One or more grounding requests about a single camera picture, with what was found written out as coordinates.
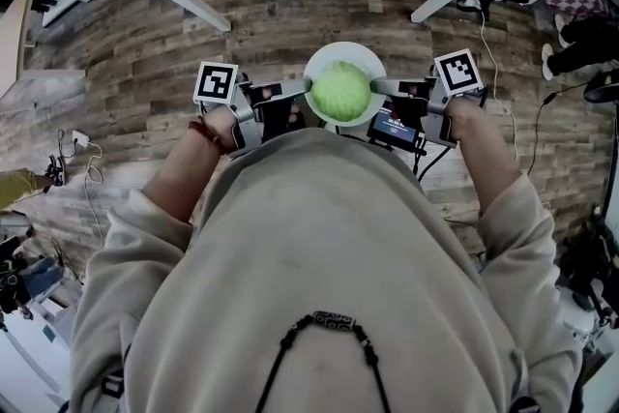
small screen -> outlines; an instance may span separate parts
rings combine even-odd
[[[417,130],[404,126],[399,119],[392,117],[391,111],[388,108],[384,107],[376,114],[373,128],[408,143],[414,144],[417,137]]]

black cable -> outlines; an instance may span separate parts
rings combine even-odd
[[[438,154],[438,157],[436,157],[436,159],[434,159],[432,162],[429,163],[429,165],[424,169],[424,171],[419,175],[419,177],[417,178],[417,181],[419,181],[421,183],[422,179],[424,179],[424,176],[426,175],[426,172],[428,172],[428,170],[438,161],[440,161],[443,157],[445,157],[445,154],[447,154],[447,152],[449,152],[451,150],[451,147],[446,146],[445,150],[443,150],[440,154]]]
[[[552,102],[556,98],[557,95],[561,95],[562,93],[567,92],[569,90],[574,90],[575,88],[580,88],[581,86],[584,86],[585,84],[589,84],[589,81],[587,81],[586,83],[575,84],[574,86],[568,86],[567,88],[563,90],[559,90],[558,92],[552,92],[544,99],[544,101],[540,105],[540,108],[538,109],[538,116],[535,118],[535,144],[533,145],[533,161],[531,161],[531,165],[529,165],[529,170],[527,170],[526,172],[527,176],[531,174],[531,171],[533,170],[533,165],[535,165],[535,159],[537,158],[538,141],[539,141],[538,126],[540,125],[540,114],[542,113],[542,109],[546,105],[548,105],[550,102]]]
[[[74,152],[72,155],[64,156],[62,155],[62,140],[65,138],[65,132],[63,130],[58,130],[58,159],[72,159],[77,155],[77,139],[74,139]]]

wooden floor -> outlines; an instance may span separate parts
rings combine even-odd
[[[35,110],[0,115],[0,169],[43,171],[57,154],[57,133],[78,129],[103,148],[94,160],[101,185],[89,184],[95,212],[108,229],[106,210],[153,175],[195,113],[192,92],[199,62],[239,64],[255,81],[299,76],[322,45],[351,41],[372,49],[389,76],[423,76],[433,56],[469,47],[482,78],[491,85],[493,65],[479,36],[480,21],[446,8],[423,25],[409,22],[425,0],[207,0],[233,23],[220,33],[167,0],[92,0],[72,9],[38,38],[26,67],[80,68],[81,81],[18,83],[1,110],[36,102]],[[531,9],[495,5],[486,40],[499,67],[496,96],[517,122],[519,163],[528,168],[534,122],[543,98],[561,85],[586,80],[582,74],[541,78],[543,43],[558,48],[545,17]],[[495,101],[487,111],[513,141],[511,117]],[[610,168],[613,113],[586,103],[580,90],[545,107],[538,158],[532,173],[543,201],[556,218],[556,239],[574,233],[604,196]],[[442,147],[429,147],[427,163]],[[35,251],[51,252],[56,238],[80,271],[100,238],[86,203],[84,170],[95,149],[70,160],[71,181],[17,203],[30,216]],[[451,151],[423,181],[427,196],[470,251],[483,248],[475,229],[477,202],[458,151]]]

